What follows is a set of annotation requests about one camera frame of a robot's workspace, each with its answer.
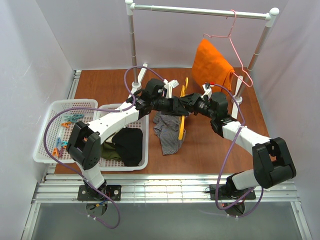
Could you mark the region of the yellow plastic hanger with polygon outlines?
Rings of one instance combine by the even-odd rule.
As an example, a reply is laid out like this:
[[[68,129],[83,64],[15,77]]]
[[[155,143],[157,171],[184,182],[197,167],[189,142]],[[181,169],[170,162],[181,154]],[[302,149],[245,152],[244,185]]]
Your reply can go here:
[[[189,84],[189,78],[185,78],[185,84],[181,87],[180,97],[184,97],[186,95],[186,91]],[[180,125],[179,125],[179,134],[178,134],[178,140],[182,141],[184,137],[184,126],[185,126],[185,116],[180,117]]]

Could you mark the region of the grey striped underwear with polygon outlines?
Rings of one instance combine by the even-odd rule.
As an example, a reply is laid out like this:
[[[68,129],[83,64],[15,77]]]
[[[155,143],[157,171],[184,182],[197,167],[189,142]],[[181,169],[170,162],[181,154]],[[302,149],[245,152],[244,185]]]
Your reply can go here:
[[[165,115],[157,112],[153,118],[153,127],[155,135],[160,140],[162,154],[173,155],[181,148],[186,135],[183,130],[182,139],[179,140],[181,120],[179,116]]]

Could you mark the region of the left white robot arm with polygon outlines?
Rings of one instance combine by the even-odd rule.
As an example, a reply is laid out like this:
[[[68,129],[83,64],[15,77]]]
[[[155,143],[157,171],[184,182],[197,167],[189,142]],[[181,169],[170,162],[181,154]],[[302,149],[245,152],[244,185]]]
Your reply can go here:
[[[145,88],[137,90],[118,108],[91,122],[78,121],[74,125],[66,150],[79,166],[88,189],[101,191],[107,185],[98,167],[103,142],[118,136],[128,124],[153,110],[169,116],[189,114],[181,98],[169,95],[166,83],[152,78]]]

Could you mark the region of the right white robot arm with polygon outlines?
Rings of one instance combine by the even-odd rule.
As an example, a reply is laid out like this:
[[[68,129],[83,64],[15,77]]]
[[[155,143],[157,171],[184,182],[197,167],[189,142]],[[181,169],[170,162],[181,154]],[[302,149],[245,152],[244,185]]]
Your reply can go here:
[[[202,98],[193,93],[180,98],[182,105],[191,113],[210,118],[213,131],[224,139],[233,140],[252,155],[253,168],[229,176],[218,188],[219,195],[233,196],[255,187],[269,189],[293,179],[297,171],[286,141],[281,137],[269,138],[245,127],[228,113],[227,97],[215,92]]]

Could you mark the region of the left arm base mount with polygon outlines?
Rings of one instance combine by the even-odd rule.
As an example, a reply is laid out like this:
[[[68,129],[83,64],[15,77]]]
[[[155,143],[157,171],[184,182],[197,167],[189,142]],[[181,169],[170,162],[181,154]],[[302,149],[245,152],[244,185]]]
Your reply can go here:
[[[107,185],[99,190],[104,195],[111,198],[113,201],[119,201],[121,199],[121,185]],[[81,185],[78,189],[77,200],[78,201],[104,201],[107,198],[92,189],[87,185]]]

